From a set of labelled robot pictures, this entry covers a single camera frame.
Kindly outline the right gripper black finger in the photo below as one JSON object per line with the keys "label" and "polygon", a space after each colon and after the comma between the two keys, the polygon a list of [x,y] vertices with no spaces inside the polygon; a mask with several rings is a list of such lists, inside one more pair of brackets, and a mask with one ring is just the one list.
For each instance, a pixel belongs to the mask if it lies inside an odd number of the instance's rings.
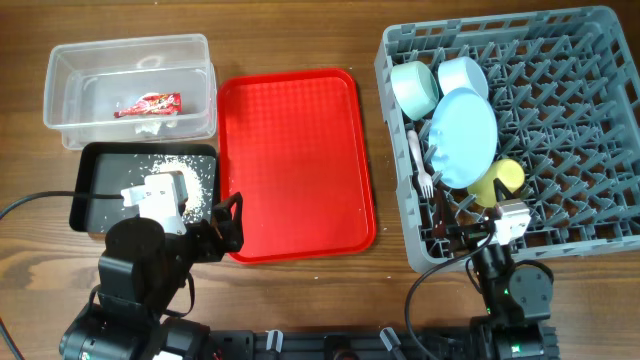
{"label": "right gripper black finger", "polygon": [[453,223],[453,214],[446,194],[442,190],[435,193],[435,212],[433,214],[433,231],[435,238],[445,238],[448,228]]}
{"label": "right gripper black finger", "polygon": [[513,199],[513,193],[503,184],[499,178],[493,180],[496,202]]}

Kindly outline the yellow plastic cup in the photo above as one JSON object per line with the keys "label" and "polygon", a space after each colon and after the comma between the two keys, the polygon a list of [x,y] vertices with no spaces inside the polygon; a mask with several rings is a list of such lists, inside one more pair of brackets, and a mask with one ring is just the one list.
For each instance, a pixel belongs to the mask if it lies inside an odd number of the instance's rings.
{"label": "yellow plastic cup", "polygon": [[499,179],[510,192],[514,192],[524,184],[525,172],[522,166],[512,159],[494,162],[481,178],[467,188],[467,192],[475,196],[478,205],[485,208],[496,205],[495,179]]}

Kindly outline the rice and food scraps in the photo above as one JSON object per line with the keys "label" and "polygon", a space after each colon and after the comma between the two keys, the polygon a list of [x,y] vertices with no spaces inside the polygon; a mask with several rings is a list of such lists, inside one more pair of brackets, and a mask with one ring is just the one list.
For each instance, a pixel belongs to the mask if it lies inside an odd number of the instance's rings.
{"label": "rice and food scraps", "polygon": [[182,213],[185,224],[209,221],[216,202],[216,160],[205,155],[102,154],[94,171],[92,192],[119,194],[142,185],[148,175],[180,171],[184,175],[188,200]]}

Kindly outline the white plastic fork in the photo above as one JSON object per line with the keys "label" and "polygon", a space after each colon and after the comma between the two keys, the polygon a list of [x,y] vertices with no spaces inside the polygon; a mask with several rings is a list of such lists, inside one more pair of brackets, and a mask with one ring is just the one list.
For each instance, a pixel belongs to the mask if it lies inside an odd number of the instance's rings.
{"label": "white plastic fork", "polygon": [[432,177],[426,172],[424,167],[421,147],[420,147],[420,139],[418,134],[414,130],[410,130],[407,132],[407,141],[409,145],[409,150],[411,152],[412,158],[416,164],[416,168],[418,171],[418,184],[420,185],[420,191],[423,197],[426,200],[429,200],[434,195],[434,185]]}

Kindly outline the light blue plate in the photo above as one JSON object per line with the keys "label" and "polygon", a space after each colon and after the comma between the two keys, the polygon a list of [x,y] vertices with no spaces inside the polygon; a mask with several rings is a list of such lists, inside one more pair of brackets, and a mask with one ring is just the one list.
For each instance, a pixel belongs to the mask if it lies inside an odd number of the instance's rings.
{"label": "light blue plate", "polygon": [[441,182],[462,189],[489,169],[497,150],[497,120],[492,106],[469,88],[443,97],[432,117],[428,144],[435,147],[431,166]]}

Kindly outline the light blue bowl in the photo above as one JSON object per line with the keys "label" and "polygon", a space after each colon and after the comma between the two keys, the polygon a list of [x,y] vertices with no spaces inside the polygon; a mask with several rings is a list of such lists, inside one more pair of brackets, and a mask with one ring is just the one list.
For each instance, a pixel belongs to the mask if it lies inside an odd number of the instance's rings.
{"label": "light blue bowl", "polygon": [[486,75],[480,65],[470,57],[464,56],[442,62],[438,67],[437,77],[444,95],[458,88],[468,88],[485,100],[489,97]]}

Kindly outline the red snack wrapper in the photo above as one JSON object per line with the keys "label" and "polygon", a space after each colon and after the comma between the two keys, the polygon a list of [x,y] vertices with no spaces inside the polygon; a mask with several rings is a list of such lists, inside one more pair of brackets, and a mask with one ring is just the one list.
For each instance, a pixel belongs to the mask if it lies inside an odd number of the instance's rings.
{"label": "red snack wrapper", "polygon": [[182,96],[180,93],[147,93],[140,97],[131,107],[116,111],[113,116],[169,116],[182,111]]}

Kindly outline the mint green bowl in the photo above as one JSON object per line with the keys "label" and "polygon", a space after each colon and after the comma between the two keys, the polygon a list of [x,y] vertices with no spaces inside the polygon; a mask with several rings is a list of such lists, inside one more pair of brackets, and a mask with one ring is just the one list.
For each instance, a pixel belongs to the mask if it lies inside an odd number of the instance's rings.
{"label": "mint green bowl", "polygon": [[429,67],[420,61],[396,65],[391,69],[391,86],[401,110],[419,120],[434,110],[439,102],[439,89]]}

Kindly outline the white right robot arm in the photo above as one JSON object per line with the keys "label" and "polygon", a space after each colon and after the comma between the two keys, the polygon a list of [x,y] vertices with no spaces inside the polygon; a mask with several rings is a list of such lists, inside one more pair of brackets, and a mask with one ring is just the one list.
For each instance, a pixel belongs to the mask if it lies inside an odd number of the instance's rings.
{"label": "white right robot arm", "polygon": [[461,225],[447,196],[435,198],[432,234],[466,250],[476,273],[476,287],[487,314],[470,323],[477,359],[558,359],[551,317],[554,275],[535,260],[516,261],[511,245],[523,237],[531,221],[528,206],[498,179],[493,181],[497,203],[479,223]]}

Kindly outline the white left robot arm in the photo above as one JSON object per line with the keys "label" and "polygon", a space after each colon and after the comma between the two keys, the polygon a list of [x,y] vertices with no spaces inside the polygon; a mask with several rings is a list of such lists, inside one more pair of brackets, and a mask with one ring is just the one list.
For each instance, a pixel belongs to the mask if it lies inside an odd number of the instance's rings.
{"label": "white left robot arm", "polygon": [[64,359],[210,359],[209,327],[169,305],[193,290],[191,268],[220,261],[244,244],[240,193],[213,209],[213,218],[168,234],[159,222],[134,217],[114,225],[99,259],[100,283],[64,333]]}

